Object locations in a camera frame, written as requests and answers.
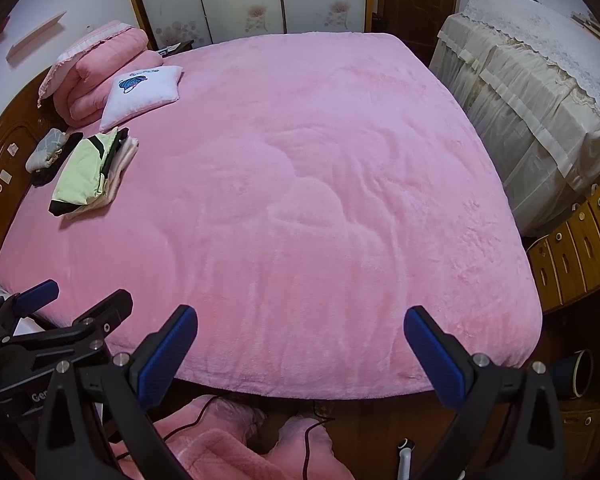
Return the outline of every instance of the pink pants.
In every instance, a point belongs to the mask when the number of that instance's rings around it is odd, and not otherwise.
[[[194,422],[211,396],[193,400],[184,408],[155,423],[161,436]],[[279,440],[264,456],[246,447],[264,421],[264,414],[225,399],[211,402],[192,428],[179,431],[167,444],[194,480],[302,480],[305,446],[304,434],[317,421],[291,417],[280,428]],[[323,426],[309,433],[309,480],[354,480],[331,450],[331,439]],[[124,444],[112,444],[114,453],[126,451]],[[130,457],[120,460],[123,472],[141,479]]]

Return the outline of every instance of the wooden floor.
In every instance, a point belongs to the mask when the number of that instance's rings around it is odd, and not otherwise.
[[[187,404],[191,399],[208,393],[222,393],[198,384],[174,381],[154,420],[163,418]],[[307,401],[269,397],[240,396],[240,402],[258,407],[267,420],[249,447],[257,453],[269,451],[278,439],[278,430],[285,421],[302,410]],[[451,410],[440,405],[433,392],[375,400],[335,400],[319,402],[321,414],[334,417],[326,425],[333,440],[336,457],[351,471],[356,480],[395,480],[398,468],[397,446],[404,438],[416,444],[412,472],[418,470],[434,450],[454,418]],[[484,465],[504,418],[498,410],[470,464],[468,471]]]

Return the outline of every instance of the bolt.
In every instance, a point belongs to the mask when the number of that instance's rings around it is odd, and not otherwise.
[[[56,365],[56,372],[59,374],[64,374],[71,367],[71,363],[69,361],[60,361]]]
[[[540,361],[534,361],[531,365],[531,368],[536,374],[544,374],[546,372],[546,366],[544,366],[544,363],[541,363]]]
[[[94,339],[89,343],[89,348],[91,348],[91,350],[100,350],[102,345],[104,345],[104,341],[102,339]]]
[[[129,362],[129,354],[126,352],[120,352],[113,356],[113,364],[116,366],[124,366]]]
[[[484,368],[491,363],[489,356],[487,354],[474,354],[472,359],[474,363],[477,364],[480,368]]]

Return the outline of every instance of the bed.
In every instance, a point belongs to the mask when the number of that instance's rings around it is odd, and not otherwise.
[[[178,377],[264,396],[430,389],[402,335],[413,304],[471,352],[528,358],[541,308],[500,179],[399,40],[259,36],[165,64],[184,67],[180,100],[124,124],[140,145],[110,206],[55,218],[54,184],[27,190],[14,174],[22,192],[0,217],[8,291],[56,280],[40,314],[64,325],[126,288],[134,311],[108,337],[113,352],[190,304],[200,328]],[[35,110],[40,79],[2,115],[1,139],[23,106],[19,134],[40,137],[32,124],[53,115]],[[11,156],[1,141],[0,165],[33,149],[19,144]]]
[[[542,236],[600,182],[600,40],[531,0],[469,0],[430,70],[472,122],[521,234]]]

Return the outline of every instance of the headboard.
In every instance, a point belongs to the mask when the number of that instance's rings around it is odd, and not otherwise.
[[[65,131],[66,123],[51,99],[37,108],[38,87],[47,70],[32,79],[0,115],[0,248],[30,185],[25,162],[50,128]]]

